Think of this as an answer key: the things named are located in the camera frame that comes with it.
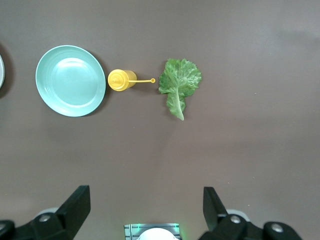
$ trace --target bolt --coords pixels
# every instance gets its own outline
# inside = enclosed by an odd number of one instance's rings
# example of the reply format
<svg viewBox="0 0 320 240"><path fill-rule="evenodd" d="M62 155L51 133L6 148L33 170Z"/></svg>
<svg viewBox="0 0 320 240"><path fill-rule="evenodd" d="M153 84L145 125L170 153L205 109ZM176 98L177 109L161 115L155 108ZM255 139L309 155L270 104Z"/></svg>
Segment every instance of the bolt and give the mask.
<svg viewBox="0 0 320 240"><path fill-rule="evenodd" d="M231 219L231 222L233 222L233 223L235 223L235 224L241 223L240 218L237 217L237 216L235 216L235 215L233 215L230 219Z"/></svg>
<svg viewBox="0 0 320 240"><path fill-rule="evenodd" d="M44 222L48 221L50 218L51 218L50 215L44 214L39 218L39 221L44 223Z"/></svg>
<svg viewBox="0 0 320 240"><path fill-rule="evenodd" d="M282 226L280 226L279 224L273 223L271 225L271 228L273 231L277 232L277 233L283 233L284 229L282 228Z"/></svg>

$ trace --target green leaf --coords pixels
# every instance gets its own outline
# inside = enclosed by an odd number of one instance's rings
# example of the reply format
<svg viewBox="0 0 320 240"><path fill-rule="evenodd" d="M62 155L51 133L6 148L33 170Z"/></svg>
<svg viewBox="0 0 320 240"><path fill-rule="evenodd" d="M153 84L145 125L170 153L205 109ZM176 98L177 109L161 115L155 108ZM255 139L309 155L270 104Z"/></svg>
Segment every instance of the green leaf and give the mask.
<svg viewBox="0 0 320 240"><path fill-rule="evenodd" d="M159 78L159 92L168 94L166 105L173 115L181 120L185 119L185 97L194 94L201 80L201 72L193 62L186 59L168 59Z"/></svg>

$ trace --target turquoise plate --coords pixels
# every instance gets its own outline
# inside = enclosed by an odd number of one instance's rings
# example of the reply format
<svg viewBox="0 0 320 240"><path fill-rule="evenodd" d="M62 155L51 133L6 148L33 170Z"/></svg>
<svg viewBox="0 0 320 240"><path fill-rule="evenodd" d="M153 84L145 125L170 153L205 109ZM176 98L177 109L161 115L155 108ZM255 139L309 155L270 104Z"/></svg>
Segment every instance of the turquoise plate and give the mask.
<svg viewBox="0 0 320 240"><path fill-rule="evenodd" d="M106 77L99 62L88 51L71 45L54 47L43 55L35 82L43 101L69 117L94 111L106 92Z"/></svg>

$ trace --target gray table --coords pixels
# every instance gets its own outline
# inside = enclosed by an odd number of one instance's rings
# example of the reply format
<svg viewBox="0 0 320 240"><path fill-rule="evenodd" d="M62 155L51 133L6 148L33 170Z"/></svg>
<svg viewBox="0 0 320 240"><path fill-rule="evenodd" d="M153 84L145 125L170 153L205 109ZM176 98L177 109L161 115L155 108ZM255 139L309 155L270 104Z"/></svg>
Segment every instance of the gray table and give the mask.
<svg viewBox="0 0 320 240"><path fill-rule="evenodd" d="M206 231L204 186L227 208L292 226L320 222L320 2L316 0L2 0L0 219L17 225L59 206L79 186L92 209L77 240L124 239L123 225ZM35 84L59 45L91 52L106 76L156 78L168 58L203 75L172 116L155 84L107 89L84 117L51 110Z"/></svg>

